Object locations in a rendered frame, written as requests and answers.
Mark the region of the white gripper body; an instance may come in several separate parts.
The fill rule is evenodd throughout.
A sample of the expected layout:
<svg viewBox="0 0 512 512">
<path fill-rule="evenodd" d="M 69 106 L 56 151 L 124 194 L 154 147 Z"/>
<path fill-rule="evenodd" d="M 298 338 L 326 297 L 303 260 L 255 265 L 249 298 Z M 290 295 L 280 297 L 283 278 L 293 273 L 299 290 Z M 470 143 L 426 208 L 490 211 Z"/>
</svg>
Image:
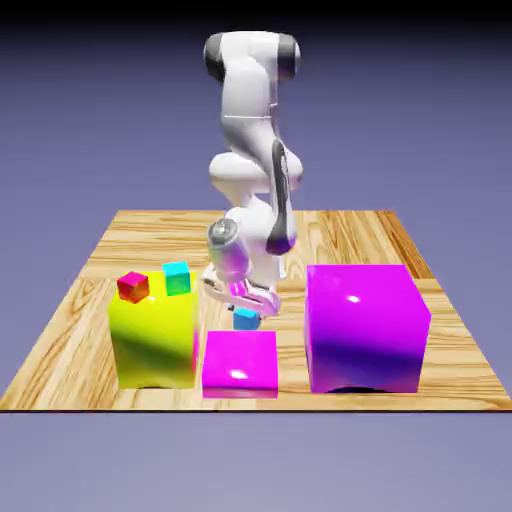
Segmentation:
<svg viewBox="0 0 512 512">
<path fill-rule="evenodd" d="M 206 267 L 201 280 L 209 297 L 228 306 L 249 309 L 262 317 L 276 316 L 280 311 L 281 301 L 273 289 L 255 285 L 247 278 L 237 282 L 222 281 L 213 264 Z"/>
</svg>

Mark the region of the small blue cube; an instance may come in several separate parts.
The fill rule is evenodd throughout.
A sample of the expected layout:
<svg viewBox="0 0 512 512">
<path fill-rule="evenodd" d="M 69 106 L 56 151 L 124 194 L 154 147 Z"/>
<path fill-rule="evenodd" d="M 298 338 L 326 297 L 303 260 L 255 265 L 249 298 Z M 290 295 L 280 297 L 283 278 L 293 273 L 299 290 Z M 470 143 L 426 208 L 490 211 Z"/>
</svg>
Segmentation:
<svg viewBox="0 0 512 512">
<path fill-rule="evenodd" d="M 247 308 L 236 308 L 233 312 L 234 330 L 256 330 L 261 324 L 258 312 Z"/>
</svg>

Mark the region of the small cyan cube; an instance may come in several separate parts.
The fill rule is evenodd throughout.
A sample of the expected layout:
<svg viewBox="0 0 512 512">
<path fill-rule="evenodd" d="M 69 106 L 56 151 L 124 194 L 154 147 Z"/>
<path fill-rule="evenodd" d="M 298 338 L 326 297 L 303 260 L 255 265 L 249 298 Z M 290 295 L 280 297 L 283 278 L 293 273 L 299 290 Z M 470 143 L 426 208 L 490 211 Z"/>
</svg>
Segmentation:
<svg viewBox="0 0 512 512">
<path fill-rule="evenodd" d="M 186 261 L 168 262 L 162 265 L 168 296 L 187 294 L 191 291 L 191 277 Z"/>
</svg>

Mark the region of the small red cube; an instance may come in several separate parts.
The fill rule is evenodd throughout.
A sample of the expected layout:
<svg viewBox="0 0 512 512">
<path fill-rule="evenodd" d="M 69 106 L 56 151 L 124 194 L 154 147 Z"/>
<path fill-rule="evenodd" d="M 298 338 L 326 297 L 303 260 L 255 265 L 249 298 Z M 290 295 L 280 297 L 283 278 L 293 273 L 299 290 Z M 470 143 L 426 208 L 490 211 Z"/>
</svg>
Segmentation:
<svg viewBox="0 0 512 512">
<path fill-rule="evenodd" d="M 117 290 L 122 300 L 136 304 L 149 295 L 149 278 L 138 272 L 128 272 L 117 279 Z"/>
</svg>

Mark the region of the flat magenta box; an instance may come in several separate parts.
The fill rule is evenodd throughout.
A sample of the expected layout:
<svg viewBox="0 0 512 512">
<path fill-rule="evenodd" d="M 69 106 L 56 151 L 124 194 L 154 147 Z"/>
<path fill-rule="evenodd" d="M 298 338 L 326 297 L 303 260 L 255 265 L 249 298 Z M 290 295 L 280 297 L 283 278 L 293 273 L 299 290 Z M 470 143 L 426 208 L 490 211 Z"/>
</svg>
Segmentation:
<svg viewBox="0 0 512 512">
<path fill-rule="evenodd" d="M 202 392 L 209 399 L 278 396 L 275 331 L 209 331 L 202 366 Z"/>
</svg>

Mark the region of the large yellow box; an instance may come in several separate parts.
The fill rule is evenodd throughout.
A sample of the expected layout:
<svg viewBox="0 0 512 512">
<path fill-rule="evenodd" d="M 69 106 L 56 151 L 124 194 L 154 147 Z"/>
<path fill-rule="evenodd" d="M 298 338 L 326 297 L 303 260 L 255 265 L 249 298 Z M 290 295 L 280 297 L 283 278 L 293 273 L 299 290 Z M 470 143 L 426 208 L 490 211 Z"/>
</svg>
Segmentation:
<svg viewBox="0 0 512 512">
<path fill-rule="evenodd" d="M 147 297 L 132 303 L 115 293 L 107 309 L 118 385 L 192 388 L 199 355 L 196 273 L 190 273 L 191 290 L 174 296 L 161 271 L 147 276 Z"/>
</svg>

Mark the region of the large magenta box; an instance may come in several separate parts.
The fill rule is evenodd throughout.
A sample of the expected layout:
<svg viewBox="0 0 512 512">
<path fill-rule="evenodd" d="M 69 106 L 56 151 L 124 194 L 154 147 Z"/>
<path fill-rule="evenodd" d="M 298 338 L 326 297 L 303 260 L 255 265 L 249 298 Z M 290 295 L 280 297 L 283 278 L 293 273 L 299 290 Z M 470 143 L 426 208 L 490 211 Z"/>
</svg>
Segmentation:
<svg viewBox="0 0 512 512">
<path fill-rule="evenodd" d="M 311 391 L 415 393 L 430 323 L 402 264 L 309 265 L 304 344 Z"/>
</svg>

